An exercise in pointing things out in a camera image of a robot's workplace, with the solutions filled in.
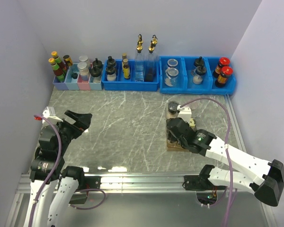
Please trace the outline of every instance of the gray marble surface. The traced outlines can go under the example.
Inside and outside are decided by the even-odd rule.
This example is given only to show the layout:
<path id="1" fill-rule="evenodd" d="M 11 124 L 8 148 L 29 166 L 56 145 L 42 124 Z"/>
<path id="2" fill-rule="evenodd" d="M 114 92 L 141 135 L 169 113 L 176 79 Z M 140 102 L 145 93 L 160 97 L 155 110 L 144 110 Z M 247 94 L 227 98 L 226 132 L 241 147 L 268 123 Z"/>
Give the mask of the gray marble surface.
<path id="1" fill-rule="evenodd" d="M 88 132 L 73 140 L 64 155 L 65 165 L 87 167 L 89 172 L 122 166 L 128 172 L 200 172 L 205 164 L 225 167 L 218 161 L 182 151 L 167 151 L 165 106 L 184 103 L 198 96 L 164 95 L 159 92 L 58 91 L 54 88 L 49 106 L 56 115 L 64 112 L 92 113 Z M 211 96 L 225 104 L 223 96 Z M 227 119 L 223 110 L 209 100 L 191 104 L 198 129 L 224 139 Z M 238 147 L 231 129 L 229 143 Z"/>

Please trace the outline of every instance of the silver lid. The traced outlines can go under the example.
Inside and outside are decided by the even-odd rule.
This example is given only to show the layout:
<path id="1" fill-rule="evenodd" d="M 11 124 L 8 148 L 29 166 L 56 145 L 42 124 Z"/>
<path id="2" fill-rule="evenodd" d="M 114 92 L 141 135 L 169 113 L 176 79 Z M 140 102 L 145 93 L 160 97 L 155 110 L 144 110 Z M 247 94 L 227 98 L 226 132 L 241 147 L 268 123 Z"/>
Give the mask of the silver lid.
<path id="1" fill-rule="evenodd" d="M 87 55 L 82 55 L 79 57 L 79 61 L 87 61 L 89 57 Z"/>
<path id="2" fill-rule="evenodd" d="M 86 62 L 79 62 L 78 63 L 78 69 L 80 69 L 80 70 L 83 70 L 83 69 L 85 69 L 85 68 L 87 68 L 87 64 L 86 64 Z"/>
<path id="3" fill-rule="evenodd" d="M 179 71 L 175 68 L 169 68 L 167 70 L 167 76 L 169 76 L 171 78 L 175 78 L 178 74 L 179 74 Z"/>
<path id="4" fill-rule="evenodd" d="M 169 67 L 176 67 L 177 65 L 178 65 L 178 61 L 176 60 L 176 59 L 169 59 L 168 61 L 167 61 L 167 65 L 169 66 Z"/>

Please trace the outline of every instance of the gray wall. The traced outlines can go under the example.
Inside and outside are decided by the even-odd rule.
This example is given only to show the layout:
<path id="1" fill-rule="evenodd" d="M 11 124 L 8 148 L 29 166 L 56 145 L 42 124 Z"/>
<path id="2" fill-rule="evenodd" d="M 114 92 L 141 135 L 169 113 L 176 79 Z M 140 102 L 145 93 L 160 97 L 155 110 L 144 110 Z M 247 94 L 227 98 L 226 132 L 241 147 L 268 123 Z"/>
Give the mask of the gray wall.
<path id="1" fill-rule="evenodd" d="M 284 163 L 284 0 L 263 0 L 236 49 L 232 98 L 251 154 Z M 284 227 L 284 193 L 274 209 Z"/>
<path id="2" fill-rule="evenodd" d="M 261 0 L 19 0 L 46 50 L 134 58 L 137 35 L 160 55 L 232 56 Z"/>
<path id="3" fill-rule="evenodd" d="M 48 54 L 15 0 L 0 0 L 0 227 L 29 168 L 53 89 Z"/>

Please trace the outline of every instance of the red lid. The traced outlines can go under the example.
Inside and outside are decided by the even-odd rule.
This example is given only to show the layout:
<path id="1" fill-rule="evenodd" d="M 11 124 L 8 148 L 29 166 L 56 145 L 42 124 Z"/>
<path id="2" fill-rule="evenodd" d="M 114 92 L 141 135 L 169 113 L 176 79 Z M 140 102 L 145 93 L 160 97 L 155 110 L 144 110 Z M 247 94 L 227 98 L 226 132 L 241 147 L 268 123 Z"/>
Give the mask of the red lid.
<path id="1" fill-rule="evenodd" d="M 229 65 L 231 63 L 231 61 L 228 58 L 222 57 L 219 59 L 219 63 L 221 65 Z"/>
<path id="2" fill-rule="evenodd" d="M 227 75 L 227 76 L 231 75 L 232 72 L 233 72 L 233 70 L 232 70 L 232 68 L 229 67 L 229 66 L 224 66 L 224 67 L 222 68 L 222 73 L 225 74 L 225 75 Z"/>

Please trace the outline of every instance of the yellow label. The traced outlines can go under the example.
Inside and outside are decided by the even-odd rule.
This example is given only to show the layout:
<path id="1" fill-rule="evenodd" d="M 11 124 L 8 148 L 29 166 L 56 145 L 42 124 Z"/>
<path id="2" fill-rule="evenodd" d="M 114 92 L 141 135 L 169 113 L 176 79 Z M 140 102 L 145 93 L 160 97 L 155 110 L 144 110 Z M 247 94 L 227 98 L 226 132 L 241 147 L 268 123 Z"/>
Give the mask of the yellow label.
<path id="1" fill-rule="evenodd" d="M 227 81 L 228 78 L 224 78 L 222 77 L 221 75 L 219 75 L 219 77 L 217 78 L 217 81 L 220 83 L 220 84 L 225 84 L 226 81 Z"/>
<path id="2" fill-rule="evenodd" d="M 130 72 L 129 72 L 129 68 L 123 68 L 123 73 L 124 73 L 124 78 L 125 79 L 130 79 L 130 77 L 131 77 L 131 74 L 130 74 Z"/>
<path id="3" fill-rule="evenodd" d="M 220 74 L 221 72 L 221 68 L 217 65 L 216 69 L 215 69 L 216 73 Z"/>

